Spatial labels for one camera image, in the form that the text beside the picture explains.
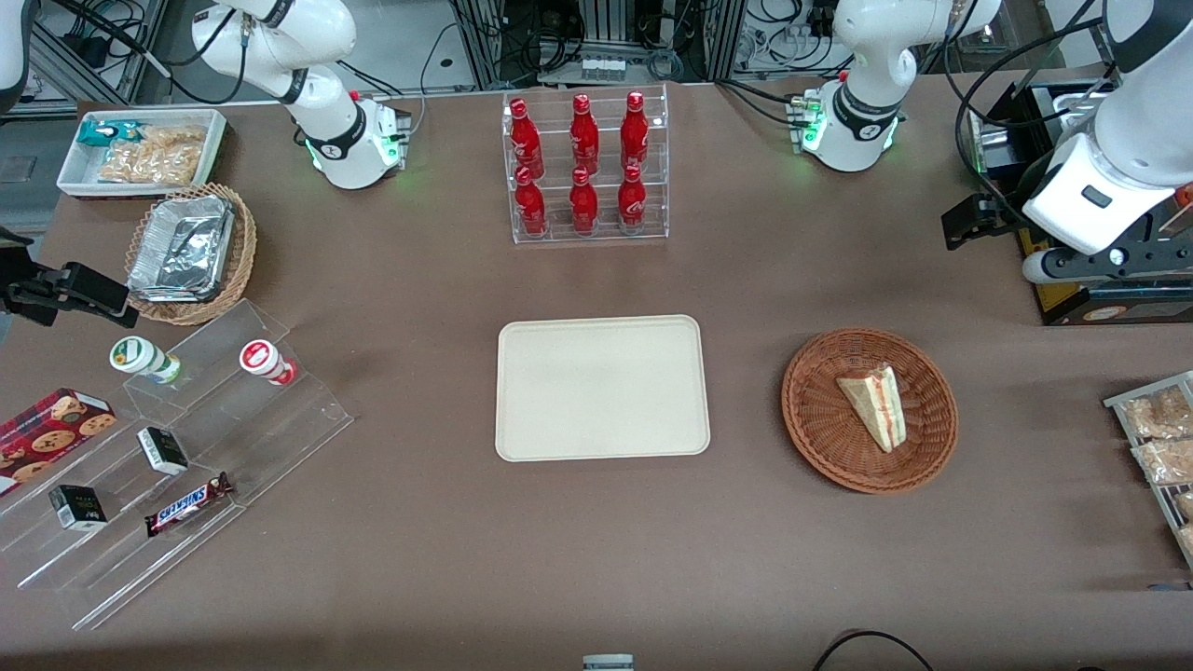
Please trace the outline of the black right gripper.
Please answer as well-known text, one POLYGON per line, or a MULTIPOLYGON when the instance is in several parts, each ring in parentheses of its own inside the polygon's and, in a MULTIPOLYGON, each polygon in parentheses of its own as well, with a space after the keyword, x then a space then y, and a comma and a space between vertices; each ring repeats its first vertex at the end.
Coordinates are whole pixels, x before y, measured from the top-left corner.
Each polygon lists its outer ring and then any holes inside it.
POLYGON ((119 281, 86 267, 81 263, 64 263, 61 270, 51 267, 4 267, 1 298, 4 313, 24 318, 29 322, 50 327, 62 310, 85 310, 120 327, 131 327, 130 290, 119 281))

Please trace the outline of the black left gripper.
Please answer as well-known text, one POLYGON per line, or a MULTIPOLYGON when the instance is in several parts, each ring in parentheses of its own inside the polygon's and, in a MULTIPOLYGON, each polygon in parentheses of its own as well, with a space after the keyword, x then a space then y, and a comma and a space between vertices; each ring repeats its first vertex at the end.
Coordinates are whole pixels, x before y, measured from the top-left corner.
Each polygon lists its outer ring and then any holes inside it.
MULTIPOLYGON (((999 238, 1020 229, 1003 216, 1005 209, 989 193, 971 193, 942 213, 942 244, 947 251, 983 238, 999 238)), ((1188 213, 1151 210, 1098 253, 1068 250, 1058 259, 1058 277, 1067 281, 1132 279, 1152 275, 1177 273, 1192 264, 1192 234, 1188 213)))

